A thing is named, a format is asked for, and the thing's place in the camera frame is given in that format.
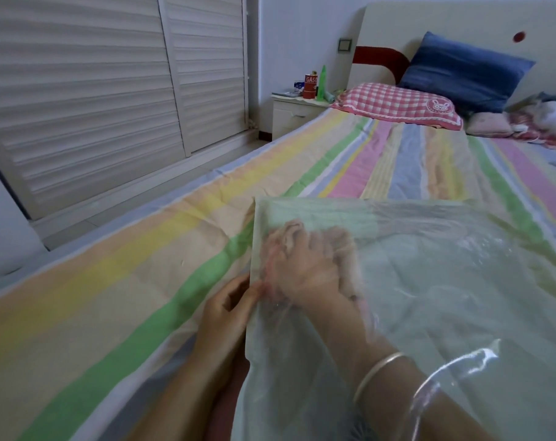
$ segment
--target woman's left hand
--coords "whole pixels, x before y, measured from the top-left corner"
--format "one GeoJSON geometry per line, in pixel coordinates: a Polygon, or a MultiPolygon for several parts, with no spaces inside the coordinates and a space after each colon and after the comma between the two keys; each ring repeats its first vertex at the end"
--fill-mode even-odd
{"type": "Polygon", "coordinates": [[[223,286],[205,304],[189,362],[217,390],[231,377],[231,364],[262,290],[262,282],[249,286],[249,274],[244,274],[223,286]]]}

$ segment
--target blue pillow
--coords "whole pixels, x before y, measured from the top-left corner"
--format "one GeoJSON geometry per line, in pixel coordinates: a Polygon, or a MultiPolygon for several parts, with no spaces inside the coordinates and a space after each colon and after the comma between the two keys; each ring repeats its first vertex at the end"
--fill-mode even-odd
{"type": "Polygon", "coordinates": [[[399,86],[447,97],[458,110],[501,113],[533,65],[427,32],[399,86]]]}

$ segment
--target transparent plastic sheet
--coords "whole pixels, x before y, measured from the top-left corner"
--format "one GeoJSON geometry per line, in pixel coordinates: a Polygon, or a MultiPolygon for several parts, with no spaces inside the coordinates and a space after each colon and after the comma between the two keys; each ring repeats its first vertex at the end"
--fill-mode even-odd
{"type": "MultiPolygon", "coordinates": [[[[418,433],[443,391],[496,439],[556,439],[556,258],[543,243],[463,203],[262,197],[252,281],[269,248],[289,250],[292,220],[352,237],[349,299],[427,377],[394,433],[418,433]]],[[[276,293],[247,328],[231,439],[377,439],[307,316],[276,293]]]]}

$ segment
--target white nightstand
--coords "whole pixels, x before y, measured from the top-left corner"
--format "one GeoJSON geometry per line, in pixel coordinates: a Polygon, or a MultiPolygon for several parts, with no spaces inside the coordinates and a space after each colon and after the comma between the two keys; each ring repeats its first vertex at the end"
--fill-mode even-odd
{"type": "Polygon", "coordinates": [[[274,99],[274,116],[272,122],[272,140],[296,130],[308,121],[316,118],[329,107],[327,102],[310,102],[302,97],[291,99],[272,95],[274,99]]]}

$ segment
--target sliding wardrobe door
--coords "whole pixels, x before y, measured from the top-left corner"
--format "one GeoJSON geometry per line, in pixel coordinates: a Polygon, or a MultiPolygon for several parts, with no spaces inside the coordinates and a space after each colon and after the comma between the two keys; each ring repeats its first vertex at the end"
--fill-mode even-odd
{"type": "Polygon", "coordinates": [[[32,218],[184,157],[157,0],[0,0],[0,171],[32,218]]]}
{"type": "Polygon", "coordinates": [[[190,154],[247,129],[244,7],[242,0],[161,4],[171,35],[168,51],[176,56],[180,125],[190,154]]]}

